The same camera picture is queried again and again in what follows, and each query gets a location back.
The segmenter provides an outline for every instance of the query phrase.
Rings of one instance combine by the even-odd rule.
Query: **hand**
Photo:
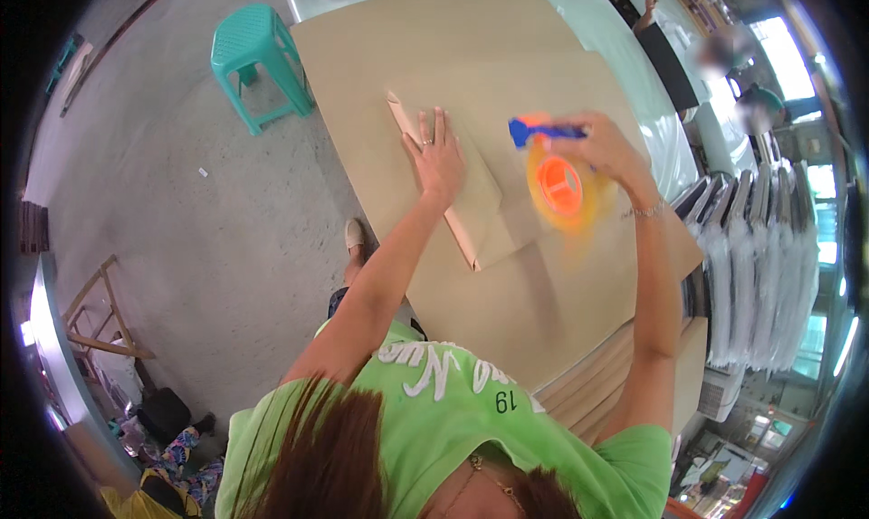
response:
[[[407,133],[401,135],[401,143],[416,163],[422,196],[434,199],[446,211],[462,190],[465,155],[450,127],[449,114],[439,107],[434,109],[434,135],[430,133],[426,112],[420,112],[420,137],[431,143],[420,150]]]
[[[646,161],[606,114],[585,112],[555,119],[552,124],[580,127],[587,136],[545,138],[543,145],[548,152],[573,157],[612,177],[624,187],[635,207],[646,208],[658,203],[658,188]]]

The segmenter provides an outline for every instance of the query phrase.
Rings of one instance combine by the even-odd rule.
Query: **beige shoe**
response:
[[[344,243],[348,251],[355,245],[365,244],[365,233],[358,219],[348,219],[344,224]]]

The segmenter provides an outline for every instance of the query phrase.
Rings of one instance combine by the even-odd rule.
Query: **green t-shirt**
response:
[[[232,512],[257,429],[282,438],[303,385],[286,383],[230,419],[218,519]],[[454,343],[421,342],[393,322],[352,388],[383,394],[381,460],[394,495],[391,517],[417,517],[435,489],[486,442],[499,445],[522,470],[558,469],[584,519],[658,519],[664,510],[671,441],[663,427],[630,427],[590,448],[510,376]],[[251,461],[274,464],[280,447]]]

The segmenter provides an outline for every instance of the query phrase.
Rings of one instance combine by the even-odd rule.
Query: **bracelet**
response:
[[[664,210],[664,198],[658,196],[658,202],[648,210],[638,210],[631,206],[631,209],[621,214],[622,219],[630,218],[656,218]]]

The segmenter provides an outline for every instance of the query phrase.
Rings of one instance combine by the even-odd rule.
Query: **teal plastic stool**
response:
[[[285,53],[299,62],[299,53],[287,27],[269,5],[247,5],[217,26],[211,46],[211,69],[238,115],[247,124],[250,134],[262,133],[261,124],[284,114],[295,112],[305,117],[314,110],[308,92],[293,73]],[[250,86],[255,79],[256,63],[263,64],[289,104],[253,118],[242,103],[241,92],[242,84]],[[229,81],[231,73],[236,71],[239,79],[237,90]]]

